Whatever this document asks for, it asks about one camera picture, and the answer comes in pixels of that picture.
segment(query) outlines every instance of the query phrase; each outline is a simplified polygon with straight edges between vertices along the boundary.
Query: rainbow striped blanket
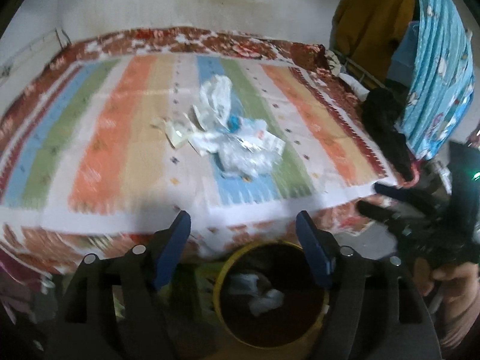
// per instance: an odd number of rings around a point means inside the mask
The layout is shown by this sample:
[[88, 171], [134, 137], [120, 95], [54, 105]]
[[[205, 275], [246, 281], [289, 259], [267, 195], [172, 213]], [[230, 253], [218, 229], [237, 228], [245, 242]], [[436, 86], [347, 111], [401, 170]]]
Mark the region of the rainbow striped blanket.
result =
[[[223, 178], [216, 155], [175, 150], [151, 126], [187, 112], [216, 74], [233, 83], [234, 114], [265, 120], [286, 142], [271, 174]], [[349, 204], [397, 179], [349, 113], [317, 75], [288, 61], [195, 52], [74, 61], [0, 158], [1, 245], [37, 269], [65, 272], [87, 252], [112, 257], [168, 228], [179, 210], [191, 214], [190, 244], [202, 257], [292, 235], [301, 210], [351, 230]], [[336, 207], [350, 215], [321, 216]]]

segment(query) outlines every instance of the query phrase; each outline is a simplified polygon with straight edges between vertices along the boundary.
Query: white wall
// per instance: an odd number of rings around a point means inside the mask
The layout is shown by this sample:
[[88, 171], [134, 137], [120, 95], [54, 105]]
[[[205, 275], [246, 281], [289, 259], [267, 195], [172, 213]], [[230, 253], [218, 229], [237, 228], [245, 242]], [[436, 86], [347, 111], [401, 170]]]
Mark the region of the white wall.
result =
[[57, 25], [58, 0], [25, 0], [0, 39], [0, 65]]
[[60, 50], [56, 34], [50, 32], [16, 56], [8, 78], [0, 78], [0, 116]]
[[72, 40], [134, 27], [190, 25], [328, 44], [339, 0], [59, 0]]

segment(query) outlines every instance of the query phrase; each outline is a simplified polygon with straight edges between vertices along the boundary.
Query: plastic bag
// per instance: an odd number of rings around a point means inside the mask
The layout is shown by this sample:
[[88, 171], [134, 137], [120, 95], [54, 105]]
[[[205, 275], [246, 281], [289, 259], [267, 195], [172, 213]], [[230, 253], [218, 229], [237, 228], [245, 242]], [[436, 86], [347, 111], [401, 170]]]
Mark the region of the plastic bag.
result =
[[195, 116], [205, 131], [215, 130], [220, 124], [228, 128], [231, 110], [232, 81], [227, 76], [215, 75], [200, 87], [200, 103], [193, 106]]
[[198, 132], [193, 134], [188, 142], [195, 151], [204, 156], [218, 152], [220, 144], [225, 140], [225, 135], [221, 132]]
[[218, 156], [224, 168], [224, 177], [246, 175], [257, 178], [271, 173], [273, 165], [279, 164], [282, 159], [279, 152], [267, 150], [259, 146], [258, 142], [238, 137], [222, 142]]

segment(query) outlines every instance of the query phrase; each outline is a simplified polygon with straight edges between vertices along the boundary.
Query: human hand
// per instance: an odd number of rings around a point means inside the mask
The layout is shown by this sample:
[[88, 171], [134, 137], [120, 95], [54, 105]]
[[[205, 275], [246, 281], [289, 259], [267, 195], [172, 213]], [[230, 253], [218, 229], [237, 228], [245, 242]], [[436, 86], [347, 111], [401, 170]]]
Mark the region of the human hand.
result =
[[413, 282], [424, 297], [433, 290], [435, 280], [443, 282], [445, 322], [448, 323], [467, 310], [477, 297], [478, 273], [478, 264], [471, 262], [460, 266], [447, 264], [432, 271], [425, 259], [418, 258], [413, 267]]

